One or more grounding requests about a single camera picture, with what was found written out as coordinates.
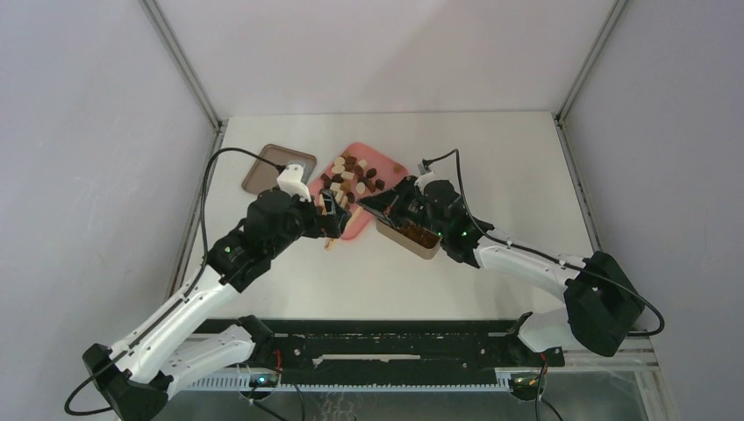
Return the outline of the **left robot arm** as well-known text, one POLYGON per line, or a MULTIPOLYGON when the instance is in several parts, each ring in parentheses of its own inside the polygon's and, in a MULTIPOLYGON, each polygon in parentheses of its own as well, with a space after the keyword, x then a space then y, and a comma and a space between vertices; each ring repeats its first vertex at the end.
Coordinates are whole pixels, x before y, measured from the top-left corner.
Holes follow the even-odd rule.
POLYGON ((256 317, 240 318, 217 336, 182 343, 218 307, 232 301, 302 237, 339 238, 351 213, 329 189, 325 208, 279 189, 262 192, 247 215, 207 253, 202 267, 146 322, 111 346, 83 354, 91 382, 121 420, 151 420, 194 382, 232 364, 268 363, 275 344, 256 317))

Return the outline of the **gold chocolate box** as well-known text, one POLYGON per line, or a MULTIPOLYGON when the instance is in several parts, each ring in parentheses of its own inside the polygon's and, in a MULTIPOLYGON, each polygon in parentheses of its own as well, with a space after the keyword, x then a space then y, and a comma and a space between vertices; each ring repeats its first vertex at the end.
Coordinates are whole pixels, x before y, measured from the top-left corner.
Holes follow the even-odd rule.
POLYGON ((388 218, 376 220, 376 229, 418 257, 431 260, 440 250, 440 236, 420 225, 426 220, 426 207, 423 204, 415 203, 397 209, 393 205, 388 218))

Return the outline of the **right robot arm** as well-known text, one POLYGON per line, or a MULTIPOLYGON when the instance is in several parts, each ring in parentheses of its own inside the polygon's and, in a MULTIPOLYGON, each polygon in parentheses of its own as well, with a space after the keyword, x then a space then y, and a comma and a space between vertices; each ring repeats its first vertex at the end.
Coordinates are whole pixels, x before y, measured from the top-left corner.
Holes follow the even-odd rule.
POLYGON ((392 189, 358 203, 391 229, 412 228, 437 236, 440 248, 458 263, 508 273, 562 303, 557 310, 527 312, 520 318, 515 335, 506 343, 508 356, 519 365, 573 342, 612 357, 646 308, 608 253, 581 257, 519 244, 473 217, 448 180, 406 176, 392 189))

